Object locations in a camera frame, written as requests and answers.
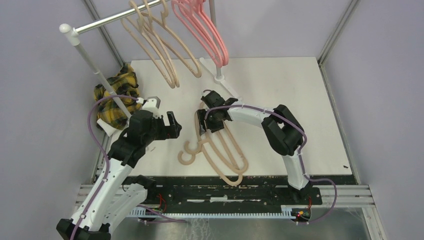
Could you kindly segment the white rack foot far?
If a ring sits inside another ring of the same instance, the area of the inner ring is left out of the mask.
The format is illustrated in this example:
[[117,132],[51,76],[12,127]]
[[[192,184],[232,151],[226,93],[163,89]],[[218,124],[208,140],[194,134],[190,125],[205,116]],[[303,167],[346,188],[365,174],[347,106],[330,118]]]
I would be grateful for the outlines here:
[[226,81],[222,68],[217,67],[212,59],[200,57],[199,62],[207,71],[210,72],[215,84],[223,87],[223,89],[226,90],[231,97],[240,101],[243,100],[243,97]]

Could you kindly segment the white rack foot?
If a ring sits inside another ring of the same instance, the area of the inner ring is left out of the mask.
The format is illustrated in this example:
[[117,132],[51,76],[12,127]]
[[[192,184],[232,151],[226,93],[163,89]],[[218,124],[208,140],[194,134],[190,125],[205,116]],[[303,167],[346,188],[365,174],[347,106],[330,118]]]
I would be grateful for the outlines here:
[[226,90],[231,97],[240,101],[243,100],[243,97],[226,81],[222,68],[217,67],[212,59],[200,57],[199,62],[207,71],[210,72],[215,84],[223,87],[223,89]]
[[100,129],[102,129],[107,134],[108,137],[111,137],[115,132],[118,131],[117,128],[112,127],[111,125],[103,121],[101,118],[99,118],[96,121],[96,124]]

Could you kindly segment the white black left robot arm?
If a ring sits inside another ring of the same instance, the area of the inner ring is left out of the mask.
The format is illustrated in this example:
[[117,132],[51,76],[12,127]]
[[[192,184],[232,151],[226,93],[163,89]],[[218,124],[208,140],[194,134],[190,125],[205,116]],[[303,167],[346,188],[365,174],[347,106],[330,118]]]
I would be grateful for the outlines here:
[[137,205],[157,198],[155,181],[139,175],[127,192],[113,200],[117,191],[145,155],[153,141],[176,139],[182,126],[172,111],[164,117],[150,110],[137,110],[105,155],[105,166],[84,202],[69,218],[62,218],[56,229],[64,240],[109,240],[115,229]]

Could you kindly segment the white rack foot near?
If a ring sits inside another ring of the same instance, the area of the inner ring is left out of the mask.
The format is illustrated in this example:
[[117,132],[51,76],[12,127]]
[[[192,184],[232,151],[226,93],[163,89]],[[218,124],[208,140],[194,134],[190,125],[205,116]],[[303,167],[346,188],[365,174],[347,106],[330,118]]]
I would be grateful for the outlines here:
[[103,121],[101,118],[99,118],[96,121],[96,124],[100,129],[102,129],[107,134],[108,137],[111,137],[115,132],[118,131],[117,128],[112,127],[111,125]]

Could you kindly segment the beige plastic hanger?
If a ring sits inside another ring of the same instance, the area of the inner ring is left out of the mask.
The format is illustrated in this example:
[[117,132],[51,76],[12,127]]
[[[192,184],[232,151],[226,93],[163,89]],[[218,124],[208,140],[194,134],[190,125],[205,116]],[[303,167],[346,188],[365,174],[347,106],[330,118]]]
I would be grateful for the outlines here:
[[141,11],[134,0],[130,0],[128,4],[131,9],[135,10],[136,18],[124,17],[120,19],[121,25],[147,54],[169,87],[172,89],[178,88],[180,82],[177,78],[175,66],[164,42],[154,29],[154,20],[150,8],[147,6],[146,11]]
[[[147,28],[148,31],[153,33],[155,37],[158,37],[158,41],[160,41],[161,47],[165,52],[165,55],[167,59],[170,61],[171,57],[167,50],[165,50],[165,47],[167,47],[185,66],[186,68],[192,73],[192,75],[196,78],[200,78],[202,76],[202,70],[200,67],[200,64],[198,60],[194,57],[193,53],[190,51],[188,46],[183,42],[183,40],[168,26],[167,24],[167,17],[170,15],[168,4],[165,0],[160,0],[159,5],[162,5],[163,10],[160,11],[160,18],[161,20],[154,17],[152,14],[151,8],[149,6],[149,3],[147,0],[144,0],[144,5],[147,10]],[[182,47],[182,49],[187,53],[188,57],[191,59],[192,63],[194,64],[194,67],[190,66],[189,63],[183,58],[183,56],[177,52],[177,50],[169,45],[165,40],[160,38],[160,36],[156,33],[154,30],[154,24],[153,22],[156,22],[158,25],[160,25],[166,32],[168,32],[175,41]]]
[[[201,148],[200,151],[204,157],[206,158],[207,162],[209,163],[209,165],[212,167],[212,169],[215,171],[216,174],[218,174],[218,176],[229,186],[235,187],[238,186],[242,183],[243,180],[243,173],[237,173],[237,180],[230,180],[220,169],[219,167],[215,164],[215,162],[212,160],[211,156],[208,154],[208,152],[206,151],[206,149],[204,147]],[[184,165],[184,166],[189,166],[191,164],[193,164],[196,160],[196,156],[197,153],[191,154],[190,155],[190,159],[189,160],[184,160],[183,159],[183,154],[184,152],[181,150],[178,154],[177,154],[177,159],[179,161],[180,164]]]
[[[199,133],[199,126],[200,125],[198,123],[198,113],[195,112],[194,129],[197,142],[195,144],[195,148],[190,148],[190,142],[188,140],[184,143],[182,150],[184,152],[184,160],[187,161],[191,158],[189,154],[198,155],[201,153],[202,147],[204,147],[206,150],[206,146],[209,146],[213,150],[213,153],[218,157],[218,159],[221,160],[221,162],[226,167],[228,167],[234,174],[244,174],[248,170],[249,162],[226,124],[224,124],[224,129],[222,131],[227,136],[230,143],[227,143],[221,131],[217,131],[214,133],[207,131],[206,133],[201,134]],[[241,158],[242,166],[238,165],[230,147],[233,147],[238,156]]]

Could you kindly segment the beige plastic hanger bottom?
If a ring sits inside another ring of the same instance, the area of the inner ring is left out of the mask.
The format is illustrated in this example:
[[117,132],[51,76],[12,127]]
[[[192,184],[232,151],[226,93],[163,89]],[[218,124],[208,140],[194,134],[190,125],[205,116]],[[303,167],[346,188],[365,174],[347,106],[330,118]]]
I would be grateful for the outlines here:
[[[243,173],[237,173],[237,180],[230,180],[220,169],[219,167],[215,164],[215,162],[212,160],[211,156],[208,154],[208,152],[206,151],[206,149],[204,147],[201,148],[200,151],[204,157],[206,158],[207,162],[209,163],[209,165],[212,167],[212,169],[215,171],[216,174],[218,174],[218,176],[229,186],[235,187],[238,186],[242,183],[243,180]],[[184,152],[181,150],[178,154],[177,154],[177,159],[179,161],[180,164],[184,165],[184,166],[189,166],[191,164],[193,164],[196,160],[196,156],[197,153],[191,154],[190,155],[190,159],[189,160],[184,160],[183,159],[183,154]]]

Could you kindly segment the metal rack top bar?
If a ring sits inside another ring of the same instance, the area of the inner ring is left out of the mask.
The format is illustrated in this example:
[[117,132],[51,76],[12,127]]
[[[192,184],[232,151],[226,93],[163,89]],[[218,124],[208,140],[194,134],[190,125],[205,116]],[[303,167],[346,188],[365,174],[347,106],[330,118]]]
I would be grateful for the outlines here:
[[[146,10],[147,6],[149,8],[153,8],[153,7],[155,7],[157,5],[161,5],[161,4],[162,4],[162,2],[160,0],[153,0],[153,1],[148,2],[147,5],[146,4],[138,5],[137,8],[141,12],[143,10]],[[134,8],[130,8],[130,9],[127,9],[125,11],[122,11],[122,12],[119,12],[119,13],[116,13],[116,14],[95,20],[92,23],[89,23],[89,24],[86,24],[86,25],[83,25],[83,26],[80,26],[80,27],[76,27],[76,28],[74,28],[74,30],[78,35],[81,35],[83,33],[91,31],[93,29],[96,29],[96,28],[102,27],[104,25],[107,25],[109,23],[120,20],[124,17],[128,17],[130,15],[133,15],[136,12],[137,11]]]

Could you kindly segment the white rack left pole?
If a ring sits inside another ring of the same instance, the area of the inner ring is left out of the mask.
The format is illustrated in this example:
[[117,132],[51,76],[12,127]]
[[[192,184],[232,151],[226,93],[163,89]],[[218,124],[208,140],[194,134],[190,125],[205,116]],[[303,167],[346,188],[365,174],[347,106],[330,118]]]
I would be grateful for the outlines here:
[[117,93],[112,88],[112,86],[109,84],[103,73],[100,71],[96,63],[92,60],[90,55],[87,53],[85,48],[82,46],[81,41],[79,39],[79,35],[77,34],[77,31],[74,27],[71,27],[67,23],[63,23],[59,26],[59,31],[64,34],[66,39],[69,41],[69,43],[78,51],[78,53],[81,55],[81,57],[84,59],[86,64],[89,66],[91,71],[94,75],[96,75],[97,79],[100,81],[100,83],[103,85],[103,87],[106,89],[106,91],[111,95],[114,96],[112,99],[114,102],[118,105],[118,107],[123,111],[123,113],[130,118],[131,114],[128,111],[127,107],[124,105],[120,97],[116,97]]

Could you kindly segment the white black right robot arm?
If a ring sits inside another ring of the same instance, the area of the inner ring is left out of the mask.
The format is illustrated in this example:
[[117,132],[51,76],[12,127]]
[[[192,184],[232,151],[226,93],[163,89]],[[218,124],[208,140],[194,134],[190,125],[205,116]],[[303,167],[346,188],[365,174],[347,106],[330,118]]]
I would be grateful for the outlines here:
[[309,175],[305,171],[300,152],[307,141],[301,124],[285,105],[273,109],[251,106],[237,98],[224,99],[214,90],[204,90],[201,101],[206,108],[199,109],[199,134],[224,129],[226,121],[241,122],[261,128],[270,147],[282,156],[288,175],[289,199],[302,204],[309,198],[306,188]]

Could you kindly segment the beige plastic hanger top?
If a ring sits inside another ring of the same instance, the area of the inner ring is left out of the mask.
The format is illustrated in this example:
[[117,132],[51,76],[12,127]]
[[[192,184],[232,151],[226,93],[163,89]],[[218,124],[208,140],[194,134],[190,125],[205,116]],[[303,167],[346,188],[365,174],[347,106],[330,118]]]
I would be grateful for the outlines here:
[[[170,15],[168,4],[165,0],[160,0],[159,5],[162,5],[163,10],[160,11],[160,18],[161,20],[154,17],[152,14],[151,8],[149,6],[149,3],[147,0],[144,0],[144,5],[147,10],[147,28],[148,31],[153,33],[155,37],[158,37],[158,41],[160,41],[161,47],[165,52],[165,55],[167,59],[170,61],[171,57],[167,50],[165,50],[165,47],[167,47],[185,66],[186,68],[192,73],[192,75],[196,78],[200,78],[202,76],[202,70],[200,67],[200,64],[198,60],[194,57],[193,53],[190,51],[188,46],[183,42],[183,40],[168,26],[167,24],[167,17]],[[156,33],[154,30],[154,24],[153,22],[156,22],[158,25],[160,25],[166,32],[168,32],[175,41],[182,47],[182,49],[187,53],[188,57],[191,59],[192,63],[194,64],[194,67],[190,66],[189,63],[183,58],[183,56],[177,52],[177,50],[169,45],[165,40],[160,38],[160,36]]]

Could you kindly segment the aluminium frame rail base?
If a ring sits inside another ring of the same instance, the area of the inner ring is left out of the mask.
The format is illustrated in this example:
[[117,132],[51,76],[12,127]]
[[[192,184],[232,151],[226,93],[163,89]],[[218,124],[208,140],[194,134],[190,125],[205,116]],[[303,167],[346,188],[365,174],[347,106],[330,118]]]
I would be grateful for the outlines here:
[[[210,155],[214,163],[219,167],[221,160],[215,155],[212,150],[206,150]],[[218,174],[207,162],[205,156],[199,153],[196,156],[194,163],[191,165],[182,165],[177,156],[165,157],[161,156],[157,151],[156,147],[151,147],[146,156],[144,156],[131,171],[128,177],[124,180],[123,187],[120,187],[117,191],[114,200],[124,195],[124,192],[128,189],[129,185],[136,180],[136,178],[142,175],[152,179],[153,177],[219,177]],[[231,181],[237,180],[238,176],[235,173],[227,175]],[[353,177],[351,175],[335,175],[333,179],[338,182],[337,186],[331,184],[314,183],[312,187],[317,187],[320,190],[321,199],[323,203],[321,205],[313,205],[309,208],[365,208],[374,206],[374,200],[372,198],[369,187],[365,185],[355,185],[353,183]],[[165,212],[160,205],[146,205],[143,203],[138,207],[153,207],[155,209],[161,209]],[[299,208],[293,206],[284,206],[283,209],[291,209],[292,215],[294,210],[305,211],[307,208]]]

